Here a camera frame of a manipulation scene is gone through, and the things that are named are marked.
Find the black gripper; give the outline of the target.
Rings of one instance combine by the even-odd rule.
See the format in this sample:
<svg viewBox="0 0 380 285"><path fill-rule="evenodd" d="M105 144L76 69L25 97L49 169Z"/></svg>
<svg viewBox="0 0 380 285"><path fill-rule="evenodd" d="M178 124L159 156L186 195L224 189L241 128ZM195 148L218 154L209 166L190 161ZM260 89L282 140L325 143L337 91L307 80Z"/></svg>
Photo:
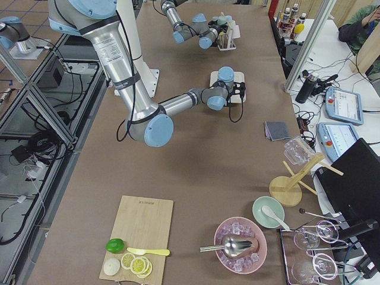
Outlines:
<svg viewBox="0 0 380 285"><path fill-rule="evenodd" d="M218 23L217 20L210 21L208 23L209 31L207 37L210 40L229 40L232 39L233 34L233 21L221 21Z"/></svg>
<svg viewBox="0 0 380 285"><path fill-rule="evenodd" d="M246 85L244 82L234 82L232 90L227 96L227 106L243 104L246 100Z"/></svg>

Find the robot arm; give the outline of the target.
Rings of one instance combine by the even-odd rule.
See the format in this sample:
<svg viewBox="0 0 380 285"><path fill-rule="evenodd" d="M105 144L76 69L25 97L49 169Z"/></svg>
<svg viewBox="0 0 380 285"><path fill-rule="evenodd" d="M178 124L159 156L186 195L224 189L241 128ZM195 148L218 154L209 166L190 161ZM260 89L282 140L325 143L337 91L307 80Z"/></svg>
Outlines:
<svg viewBox="0 0 380 285"><path fill-rule="evenodd" d="M200 103L222 110L232 99L243 99L245 83L229 66L218 70L207 88L161 103L153 101L159 72L142 58L135 12L131 1L49 1L49 22L53 30L81 36L91 42L117 93L129 109L126 136L151 147L167 144L173 134L172 117Z"/></svg>
<svg viewBox="0 0 380 285"><path fill-rule="evenodd" d="M181 44L188 39L197 36L201 49L217 46L219 50L235 49L233 39L240 37L239 27L235 20L229 15L221 13L208 21L203 13L192 18L192 22L183 22L176 7L183 1L166 0L161 1L160 8L173 27L173 38L176 43Z"/></svg>

